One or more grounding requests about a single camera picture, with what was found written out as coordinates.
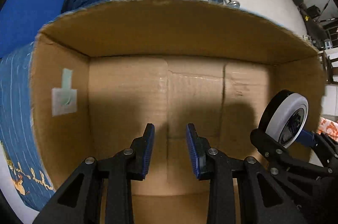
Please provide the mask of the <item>round white black jar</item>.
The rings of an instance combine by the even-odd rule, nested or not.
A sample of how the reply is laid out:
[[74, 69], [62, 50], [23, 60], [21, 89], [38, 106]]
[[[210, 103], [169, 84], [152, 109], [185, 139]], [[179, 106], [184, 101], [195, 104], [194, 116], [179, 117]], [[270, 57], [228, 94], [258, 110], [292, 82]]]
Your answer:
[[288, 148], [304, 128], [309, 113], [306, 97], [289, 91], [279, 91], [265, 108], [258, 128]]

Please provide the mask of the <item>orange patterned cloth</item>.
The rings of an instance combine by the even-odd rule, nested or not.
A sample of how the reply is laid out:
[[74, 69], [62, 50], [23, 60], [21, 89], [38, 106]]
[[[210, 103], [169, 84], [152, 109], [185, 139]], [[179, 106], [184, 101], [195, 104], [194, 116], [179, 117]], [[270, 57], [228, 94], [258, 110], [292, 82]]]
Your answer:
[[332, 138], [334, 141], [338, 142], [338, 123], [320, 117], [317, 133], [325, 134], [326, 136]]

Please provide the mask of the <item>dark wooden chair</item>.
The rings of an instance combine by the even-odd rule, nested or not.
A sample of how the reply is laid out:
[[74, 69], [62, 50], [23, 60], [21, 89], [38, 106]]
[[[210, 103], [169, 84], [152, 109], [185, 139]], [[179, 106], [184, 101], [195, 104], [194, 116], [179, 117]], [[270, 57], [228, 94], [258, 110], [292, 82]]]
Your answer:
[[325, 51], [319, 52], [319, 60], [323, 66], [323, 71], [326, 75], [327, 84], [337, 85], [337, 80], [334, 79], [337, 76], [338, 67], [334, 67], [332, 64], [337, 62], [337, 58], [330, 58]]

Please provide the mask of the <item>open cardboard box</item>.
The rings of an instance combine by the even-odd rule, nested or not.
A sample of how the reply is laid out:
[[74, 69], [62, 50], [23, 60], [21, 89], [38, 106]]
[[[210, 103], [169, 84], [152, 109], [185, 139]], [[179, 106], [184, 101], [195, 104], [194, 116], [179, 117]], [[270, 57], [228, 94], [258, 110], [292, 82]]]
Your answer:
[[226, 155], [266, 160], [250, 133], [281, 90], [325, 93], [317, 50], [257, 15], [198, 0], [118, 0], [69, 12], [35, 37], [34, 138], [59, 188], [87, 157], [106, 159], [155, 126], [149, 173], [132, 183], [136, 223], [205, 223], [209, 184], [192, 172], [186, 126]]

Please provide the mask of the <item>blue striped bed sheet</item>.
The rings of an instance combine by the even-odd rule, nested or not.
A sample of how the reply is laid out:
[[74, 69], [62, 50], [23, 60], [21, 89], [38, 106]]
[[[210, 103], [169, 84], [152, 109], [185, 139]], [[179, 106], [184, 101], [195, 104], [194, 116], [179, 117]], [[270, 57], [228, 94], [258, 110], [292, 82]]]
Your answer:
[[55, 193], [33, 137], [31, 42], [1, 59], [1, 145], [11, 181], [26, 206], [40, 211]]

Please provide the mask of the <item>blue foam cushion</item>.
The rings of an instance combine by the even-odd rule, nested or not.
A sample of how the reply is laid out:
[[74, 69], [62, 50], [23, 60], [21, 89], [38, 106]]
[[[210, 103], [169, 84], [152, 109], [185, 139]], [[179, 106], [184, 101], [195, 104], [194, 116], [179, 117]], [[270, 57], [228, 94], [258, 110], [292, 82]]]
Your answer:
[[34, 41], [61, 13], [64, 0], [7, 0], [1, 9], [1, 57]]

